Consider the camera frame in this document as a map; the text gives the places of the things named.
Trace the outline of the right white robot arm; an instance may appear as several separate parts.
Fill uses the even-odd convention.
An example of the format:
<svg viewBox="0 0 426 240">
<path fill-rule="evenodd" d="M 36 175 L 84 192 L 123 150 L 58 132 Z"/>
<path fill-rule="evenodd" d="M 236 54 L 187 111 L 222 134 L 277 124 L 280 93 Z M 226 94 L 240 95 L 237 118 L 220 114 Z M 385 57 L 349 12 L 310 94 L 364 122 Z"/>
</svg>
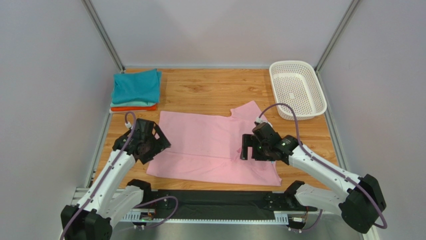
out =
<svg viewBox="0 0 426 240">
<path fill-rule="evenodd" d="M 327 186 L 316 188 L 295 181 L 286 190 L 302 206 L 341 216 L 353 230 L 367 234 L 376 221 L 387 228 L 383 212 L 387 207 L 379 181 L 372 175 L 346 171 L 319 156 L 299 137 L 281 137 L 268 122 L 256 123 L 251 134 L 242 135 L 241 160 L 282 161 Z"/>
</svg>

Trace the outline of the pink t-shirt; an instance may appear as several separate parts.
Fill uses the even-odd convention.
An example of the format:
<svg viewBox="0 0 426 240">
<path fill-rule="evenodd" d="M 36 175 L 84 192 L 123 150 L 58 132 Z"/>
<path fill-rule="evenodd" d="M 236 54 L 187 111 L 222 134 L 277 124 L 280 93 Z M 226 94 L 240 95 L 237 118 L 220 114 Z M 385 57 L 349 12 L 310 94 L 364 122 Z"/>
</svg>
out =
<svg viewBox="0 0 426 240">
<path fill-rule="evenodd" d="M 148 164 L 146 173 L 210 183 L 281 186 L 276 165 L 241 160 L 242 136 L 251 134 L 261 110 L 255 101 L 230 116 L 161 111 L 159 127 L 171 146 Z"/>
</svg>

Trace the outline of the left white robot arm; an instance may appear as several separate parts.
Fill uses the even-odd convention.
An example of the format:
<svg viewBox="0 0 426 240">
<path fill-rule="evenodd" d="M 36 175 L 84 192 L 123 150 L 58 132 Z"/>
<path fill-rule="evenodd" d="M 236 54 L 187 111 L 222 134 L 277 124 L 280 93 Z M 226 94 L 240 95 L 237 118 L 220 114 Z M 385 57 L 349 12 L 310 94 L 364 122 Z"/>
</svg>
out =
<svg viewBox="0 0 426 240">
<path fill-rule="evenodd" d="M 168 197 L 153 198 L 151 184 L 133 179 L 124 191 L 116 191 L 125 175 L 140 161 L 146 164 L 171 146 L 160 127 L 151 120 L 125 122 L 127 132 L 116 139 L 109 159 L 88 191 L 61 214 L 61 240 L 109 240 L 120 220 L 134 208 L 150 208 Z"/>
</svg>

